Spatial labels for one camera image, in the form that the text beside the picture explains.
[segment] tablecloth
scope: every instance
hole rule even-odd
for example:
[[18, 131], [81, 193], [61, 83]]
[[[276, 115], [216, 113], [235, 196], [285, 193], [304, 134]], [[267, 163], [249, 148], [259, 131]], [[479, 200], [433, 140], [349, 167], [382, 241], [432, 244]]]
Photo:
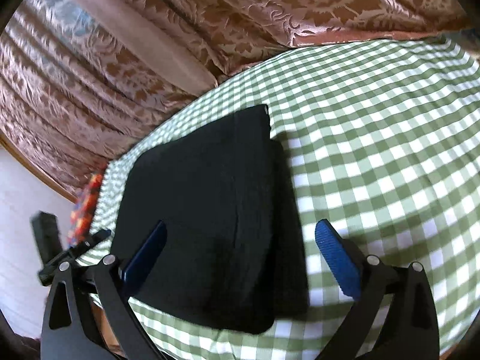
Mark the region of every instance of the tablecloth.
[[[289, 156], [309, 279], [306, 321], [280, 320], [249, 335], [192, 325], [130, 299], [155, 344], [179, 359], [315, 358], [352, 304], [314, 242], [315, 223], [328, 218], [366, 254], [396, 266], [423, 264], [447, 350], [480, 307], [479, 88], [478, 63], [445, 38], [295, 49], [208, 92], [112, 161], [93, 232], [115, 230], [141, 153], [235, 110], [268, 104], [271, 136]], [[80, 262], [97, 263], [109, 246]], [[386, 310], [387, 303], [362, 351], [372, 347]]]

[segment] blue gripper pad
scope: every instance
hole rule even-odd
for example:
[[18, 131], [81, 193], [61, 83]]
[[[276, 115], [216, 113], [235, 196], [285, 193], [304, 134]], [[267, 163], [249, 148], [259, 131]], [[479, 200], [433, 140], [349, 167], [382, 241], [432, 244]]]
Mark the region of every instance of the blue gripper pad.
[[362, 292], [359, 270], [332, 232], [335, 230], [331, 226], [326, 219], [318, 222], [315, 227], [315, 242], [342, 292], [354, 300], [359, 300]]

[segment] brown floral pattern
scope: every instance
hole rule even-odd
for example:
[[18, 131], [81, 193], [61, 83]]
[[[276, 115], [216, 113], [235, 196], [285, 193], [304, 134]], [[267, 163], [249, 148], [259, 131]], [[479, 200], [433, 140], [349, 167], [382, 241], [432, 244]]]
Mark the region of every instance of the brown floral pattern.
[[[468, 25], [456, 0], [118, 0], [220, 83], [289, 47]], [[0, 128], [68, 192], [194, 96], [72, 0], [25, 0], [0, 37]]]

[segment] red and orange fabric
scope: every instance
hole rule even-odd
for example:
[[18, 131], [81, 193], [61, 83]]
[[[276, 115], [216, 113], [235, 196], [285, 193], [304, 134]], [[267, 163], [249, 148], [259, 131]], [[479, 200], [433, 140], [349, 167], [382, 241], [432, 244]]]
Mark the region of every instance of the red and orange fabric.
[[90, 231], [102, 181], [103, 173], [95, 173], [78, 197], [75, 208], [70, 215], [69, 246], [75, 246], [82, 242]]

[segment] curtain fold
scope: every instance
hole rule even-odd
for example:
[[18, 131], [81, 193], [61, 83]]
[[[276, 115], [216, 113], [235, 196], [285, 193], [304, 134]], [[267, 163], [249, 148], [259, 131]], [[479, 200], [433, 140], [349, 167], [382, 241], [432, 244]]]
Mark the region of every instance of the curtain fold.
[[0, 36], [0, 130], [75, 194], [196, 97], [291, 47], [468, 25], [456, 0], [24, 0]]

